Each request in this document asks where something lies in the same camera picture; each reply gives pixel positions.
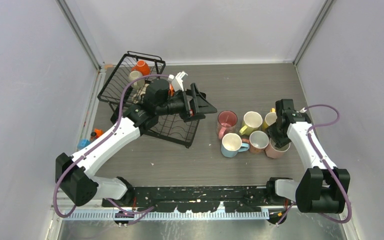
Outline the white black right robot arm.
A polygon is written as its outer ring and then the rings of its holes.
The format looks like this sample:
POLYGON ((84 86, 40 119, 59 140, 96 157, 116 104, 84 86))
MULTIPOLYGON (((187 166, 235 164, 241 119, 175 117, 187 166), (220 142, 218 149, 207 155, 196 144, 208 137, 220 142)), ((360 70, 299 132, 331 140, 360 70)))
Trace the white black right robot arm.
POLYGON ((276 122, 267 129, 276 148, 293 144, 304 166, 300 181, 271 177, 265 198, 271 205, 291 200, 302 213, 339 214, 350 207, 348 189, 351 181, 347 169, 339 168, 320 144, 307 114, 308 107, 296 110, 292 99, 275 103, 276 122))

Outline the black wire dish rack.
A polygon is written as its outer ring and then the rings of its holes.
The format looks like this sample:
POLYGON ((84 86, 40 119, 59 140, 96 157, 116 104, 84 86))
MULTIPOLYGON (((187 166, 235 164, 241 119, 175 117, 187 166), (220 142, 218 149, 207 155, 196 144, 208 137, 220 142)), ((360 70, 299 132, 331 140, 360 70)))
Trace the black wire dish rack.
MULTIPOLYGON (((127 51, 121 57, 97 95, 101 102, 108 103, 112 109, 113 114, 110 121, 113 125, 118 120, 120 99, 123 90, 129 83, 129 73, 138 61, 146 62, 152 75, 162 74, 166 67, 166 62, 157 55, 127 51)), ((153 80, 153 77, 147 77, 144 79, 144 86, 141 88, 130 86, 127 89, 123 98, 123 111, 142 100, 147 86, 153 80)), ((158 123, 144 134, 189 148, 194 141, 199 122, 199 120, 184 122, 178 114, 164 115, 160 116, 158 123)))

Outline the small pink cup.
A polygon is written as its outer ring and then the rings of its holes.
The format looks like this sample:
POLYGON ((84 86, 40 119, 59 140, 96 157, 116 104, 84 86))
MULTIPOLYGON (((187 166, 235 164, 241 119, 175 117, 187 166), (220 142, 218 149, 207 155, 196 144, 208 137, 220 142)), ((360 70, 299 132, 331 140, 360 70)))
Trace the small pink cup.
POLYGON ((250 153, 260 154, 269 145, 270 139, 265 132, 257 130, 252 132, 248 138, 243 138, 242 142, 249 144, 250 153))

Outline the large pink mug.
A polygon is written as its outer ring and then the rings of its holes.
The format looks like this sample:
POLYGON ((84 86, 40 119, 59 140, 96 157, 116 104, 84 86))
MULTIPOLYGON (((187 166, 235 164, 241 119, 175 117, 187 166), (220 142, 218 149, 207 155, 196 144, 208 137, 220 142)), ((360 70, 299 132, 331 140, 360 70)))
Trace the large pink mug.
POLYGON ((231 110, 224 110, 217 117, 216 134, 221 140, 226 134, 235 131, 238 116, 231 110))

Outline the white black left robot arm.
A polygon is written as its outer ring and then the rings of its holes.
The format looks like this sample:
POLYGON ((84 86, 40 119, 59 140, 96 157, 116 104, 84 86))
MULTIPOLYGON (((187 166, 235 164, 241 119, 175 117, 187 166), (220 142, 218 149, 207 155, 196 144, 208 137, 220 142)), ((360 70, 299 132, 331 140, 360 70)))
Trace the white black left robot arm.
POLYGON ((55 180, 75 206, 93 199, 113 199, 121 207, 133 202, 130 186, 122 177, 96 176, 101 166, 128 143, 154 127, 160 116, 178 115, 184 122, 201 120, 217 109, 206 99, 196 84, 189 89, 175 87, 176 80, 157 78, 145 88, 141 100, 132 104, 112 128, 83 149, 55 161, 55 180))

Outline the pink cup rack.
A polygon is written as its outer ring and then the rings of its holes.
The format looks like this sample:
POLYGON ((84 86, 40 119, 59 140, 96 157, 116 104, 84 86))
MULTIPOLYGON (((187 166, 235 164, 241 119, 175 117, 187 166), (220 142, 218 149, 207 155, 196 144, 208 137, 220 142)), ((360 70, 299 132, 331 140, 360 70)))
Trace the pink cup rack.
POLYGON ((270 138, 269 144, 265 148, 265 154, 271 159, 281 158, 291 147, 291 143, 286 144, 283 147, 276 147, 275 142, 270 138))

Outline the light green mug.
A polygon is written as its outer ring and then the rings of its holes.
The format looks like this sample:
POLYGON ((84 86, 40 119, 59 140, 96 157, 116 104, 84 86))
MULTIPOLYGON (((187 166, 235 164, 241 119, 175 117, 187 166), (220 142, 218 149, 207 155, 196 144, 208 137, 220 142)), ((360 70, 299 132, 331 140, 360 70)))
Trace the light green mug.
POLYGON ((242 126, 239 134, 250 135, 252 132, 257 131, 263 124, 263 117, 255 111, 248 111, 244 114, 242 119, 242 126))

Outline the yellow mug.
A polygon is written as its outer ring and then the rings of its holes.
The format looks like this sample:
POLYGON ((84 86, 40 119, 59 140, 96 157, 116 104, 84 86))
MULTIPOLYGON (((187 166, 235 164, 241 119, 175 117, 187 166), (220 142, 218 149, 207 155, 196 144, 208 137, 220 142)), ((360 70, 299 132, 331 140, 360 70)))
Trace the yellow mug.
POLYGON ((271 108, 269 113, 267 113, 265 115, 265 117, 263 118, 263 123, 262 123, 261 129, 265 132, 268 129, 268 127, 270 127, 271 125, 276 123, 276 120, 277 120, 276 109, 271 108))

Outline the light blue cup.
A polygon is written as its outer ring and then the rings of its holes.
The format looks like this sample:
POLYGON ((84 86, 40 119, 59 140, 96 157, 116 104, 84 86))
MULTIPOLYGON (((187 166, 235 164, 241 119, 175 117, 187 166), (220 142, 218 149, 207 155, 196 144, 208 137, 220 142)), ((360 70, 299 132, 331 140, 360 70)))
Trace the light blue cup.
POLYGON ((221 154, 226 158, 233 158, 249 149, 250 145, 236 133, 227 133, 221 140, 221 154))

